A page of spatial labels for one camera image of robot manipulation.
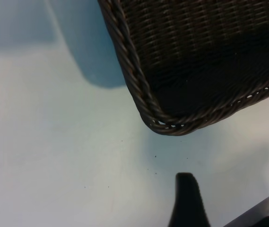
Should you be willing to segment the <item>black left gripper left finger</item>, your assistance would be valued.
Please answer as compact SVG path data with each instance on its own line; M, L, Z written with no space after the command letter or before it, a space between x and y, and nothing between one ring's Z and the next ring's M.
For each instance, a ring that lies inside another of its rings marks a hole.
M199 185L191 173L176 175L176 196L170 227L209 227Z

